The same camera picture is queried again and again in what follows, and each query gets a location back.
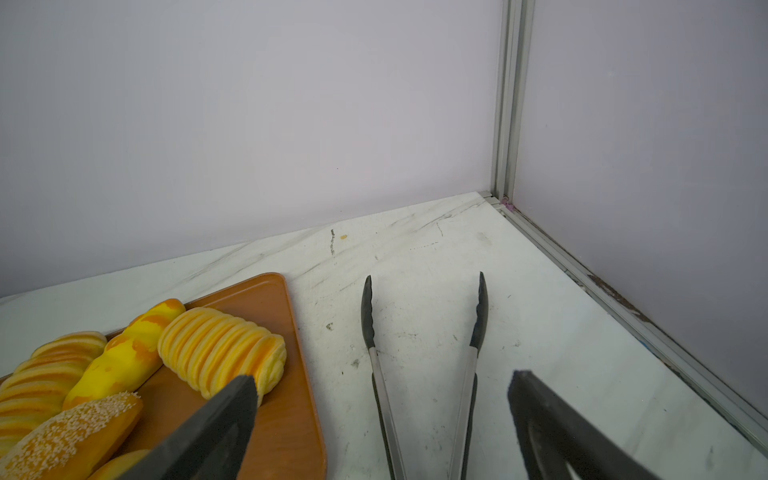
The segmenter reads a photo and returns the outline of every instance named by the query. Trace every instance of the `sesame-topped bread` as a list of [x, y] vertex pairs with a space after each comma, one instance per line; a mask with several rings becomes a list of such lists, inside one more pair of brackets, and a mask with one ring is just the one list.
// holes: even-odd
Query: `sesame-topped bread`
[[0, 458], [0, 478], [85, 480], [131, 433], [141, 407], [138, 395], [123, 392], [59, 413]]

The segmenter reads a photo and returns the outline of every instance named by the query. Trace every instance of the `metal corner post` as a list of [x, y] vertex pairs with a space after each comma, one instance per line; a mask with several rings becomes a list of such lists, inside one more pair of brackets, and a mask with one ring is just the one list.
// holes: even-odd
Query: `metal corner post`
[[493, 146], [492, 193], [511, 198], [515, 187], [522, 98], [535, 0], [507, 0], [502, 13]]

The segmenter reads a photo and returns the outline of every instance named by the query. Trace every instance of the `stain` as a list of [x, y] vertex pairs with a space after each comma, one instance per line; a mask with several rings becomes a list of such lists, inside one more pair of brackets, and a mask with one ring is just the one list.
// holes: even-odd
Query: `stain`
[[710, 452], [707, 453], [707, 462], [704, 464], [704, 466], [707, 468], [708, 472], [711, 472], [713, 468], [715, 468], [715, 448], [714, 446], [710, 447]]
[[629, 303], [629, 300], [625, 299], [619, 292], [614, 290], [612, 286], [605, 283], [603, 279], [601, 279], [599, 276], [597, 275], [588, 275], [588, 276], [590, 280], [595, 282], [601, 288], [601, 290], [603, 290], [605, 293], [613, 297], [614, 300], [619, 302], [619, 304], [621, 304], [622, 307], [629, 310], [630, 313], [632, 313], [632, 315], [635, 315], [638, 319], [640, 319], [640, 321], [653, 324], [653, 322], [651, 322], [647, 316], [645, 316], [640, 310], [635, 308], [634, 305]]
[[478, 240], [480, 240], [481, 242], [485, 243], [489, 247], [493, 246], [493, 242], [491, 242], [491, 239], [488, 238], [488, 235], [486, 235], [483, 232], [478, 232]]

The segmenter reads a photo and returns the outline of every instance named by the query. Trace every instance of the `orange swirl bread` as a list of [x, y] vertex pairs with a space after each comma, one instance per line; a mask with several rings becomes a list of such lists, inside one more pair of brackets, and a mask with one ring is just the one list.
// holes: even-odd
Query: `orange swirl bread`
[[123, 333], [109, 341], [104, 353], [91, 362], [67, 394], [63, 409], [139, 388], [163, 365], [157, 354], [157, 341], [183, 311], [183, 303], [171, 299], [136, 317]]
[[102, 466], [131, 433], [142, 402], [118, 393], [59, 413], [0, 459], [0, 478], [82, 480]]
[[65, 396], [106, 344], [99, 332], [71, 333], [36, 349], [16, 367], [0, 385], [0, 457], [61, 412]]
[[205, 399], [238, 375], [256, 382], [259, 405], [283, 377], [282, 336], [253, 322], [206, 307], [179, 315], [157, 345], [163, 363]]

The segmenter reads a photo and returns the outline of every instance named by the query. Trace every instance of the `black tong tip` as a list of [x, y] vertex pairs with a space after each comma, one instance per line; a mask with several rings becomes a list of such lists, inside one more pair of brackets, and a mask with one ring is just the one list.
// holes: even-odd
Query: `black tong tip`
[[366, 286], [362, 289], [362, 305], [360, 307], [360, 319], [362, 321], [362, 338], [366, 341], [366, 348], [376, 346], [373, 342], [373, 307], [371, 299], [373, 291], [371, 288], [371, 276], [366, 278]]
[[469, 340], [469, 346], [474, 346], [478, 353], [485, 338], [485, 327], [488, 325], [488, 290], [485, 288], [485, 275], [480, 272], [480, 287], [478, 288], [478, 319], [475, 321], [475, 328], [472, 330], [472, 338]]

